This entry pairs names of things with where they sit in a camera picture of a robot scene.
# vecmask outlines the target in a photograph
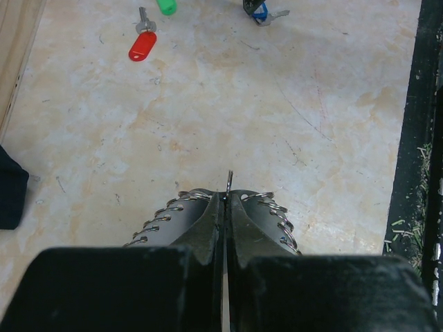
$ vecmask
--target red key tag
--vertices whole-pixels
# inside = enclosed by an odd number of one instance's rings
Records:
[[[156,41],[157,36],[155,33],[146,32],[139,34],[136,42],[129,50],[129,58],[132,61],[143,61],[154,47]]]

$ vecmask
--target marble floor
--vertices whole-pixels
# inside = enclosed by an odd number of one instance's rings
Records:
[[[275,191],[306,254],[381,252],[420,0],[48,0],[1,144],[31,174],[0,313],[52,246],[121,246],[179,190]],[[157,24],[127,53],[138,7]]]

